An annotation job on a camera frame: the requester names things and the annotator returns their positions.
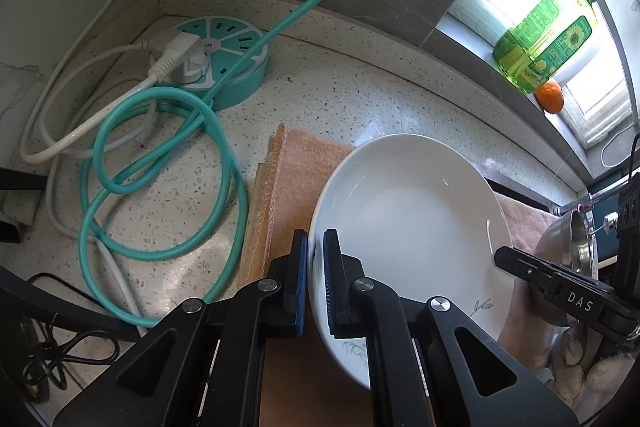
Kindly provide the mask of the white plate with grey leaves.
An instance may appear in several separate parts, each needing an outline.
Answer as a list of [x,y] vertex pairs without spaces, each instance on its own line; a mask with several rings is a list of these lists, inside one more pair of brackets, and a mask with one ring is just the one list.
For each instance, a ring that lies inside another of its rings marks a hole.
[[366,342],[329,332],[322,236],[334,230],[367,277],[424,303],[444,296],[492,338],[508,315],[512,277],[492,260],[511,237],[494,191],[451,147],[426,136],[381,136],[353,150],[331,174],[309,232],[308,291],[322,343],[368,387]]

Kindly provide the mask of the large stainless steel bowl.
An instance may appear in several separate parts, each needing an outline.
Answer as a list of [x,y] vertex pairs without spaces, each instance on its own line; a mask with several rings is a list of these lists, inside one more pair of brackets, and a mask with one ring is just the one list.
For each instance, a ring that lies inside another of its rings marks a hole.
[[[574,270],[577,267],[573,254],[574,235],[583,228],[582,218],[576,210],[565,213],[542,233],[535,247],[535,256],[553,269]],[[553,326],[570,325],[570,319],[565,311],[549,303],[537,289],[532,289],[530,293],[537,313],[545,322]]]

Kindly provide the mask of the orange-brown towel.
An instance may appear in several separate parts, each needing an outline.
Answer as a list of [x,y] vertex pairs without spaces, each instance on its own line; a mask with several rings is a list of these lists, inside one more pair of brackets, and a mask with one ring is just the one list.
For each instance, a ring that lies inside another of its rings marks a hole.
[[[310,224],[326,181],[352,147],[310,131],[279,124],[268,138],[250,193],[250,211],[236,280],[245,286],[271,271],[285,273],[285,289],[296,308],[306,291],[304,255]],[[499,343],[526,369],[539,374],[549,363],[554,326],[519,283]],[[264,426],[370,426],[370,393],[338,367],[312,317],[300,335],[270,338],[262,370],[260,422]]]

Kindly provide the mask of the orange fruit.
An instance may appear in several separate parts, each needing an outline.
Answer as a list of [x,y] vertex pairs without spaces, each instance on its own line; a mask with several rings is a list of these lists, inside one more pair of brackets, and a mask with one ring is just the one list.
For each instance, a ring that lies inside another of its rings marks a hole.
[[559,83],[553,79],[548,80],[534,93],[539,106],[552,115],[562,112],[564,107],[564,94]]

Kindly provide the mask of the green dish soap bottle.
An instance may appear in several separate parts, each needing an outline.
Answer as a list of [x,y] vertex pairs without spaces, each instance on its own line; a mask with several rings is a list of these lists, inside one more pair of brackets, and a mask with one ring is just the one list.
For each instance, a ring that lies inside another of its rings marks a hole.
[[598,0],[541,0],[492,50],[498,69],[525,95],[534,93],[592,36]]

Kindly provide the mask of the teal round power strip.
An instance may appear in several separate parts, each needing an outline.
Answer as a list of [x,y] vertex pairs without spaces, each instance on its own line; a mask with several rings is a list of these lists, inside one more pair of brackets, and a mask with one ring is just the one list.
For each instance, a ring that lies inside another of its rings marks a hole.
[[[160,31],[150,39],[151,66],[178,32],[196,35],[200,39],[200,54],[196,62],[186,58],[165,83],[192,92],[200,98],[209,89],[215,88],[264,35],[252,23],[236,17],[217,15],[191,18]],[[215,112],[238,105],[254,94],[264,79],[269,54],[269,46],[265,44],[235,69],[214,96]]]

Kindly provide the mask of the small steel bowl red base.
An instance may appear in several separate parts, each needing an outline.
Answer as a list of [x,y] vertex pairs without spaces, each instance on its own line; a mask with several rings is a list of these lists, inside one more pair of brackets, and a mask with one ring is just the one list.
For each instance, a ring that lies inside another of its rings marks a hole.
[[570,217],[570,266],[585,277],[598,278],[596,240],[590,233],[588,220],[578,210]]

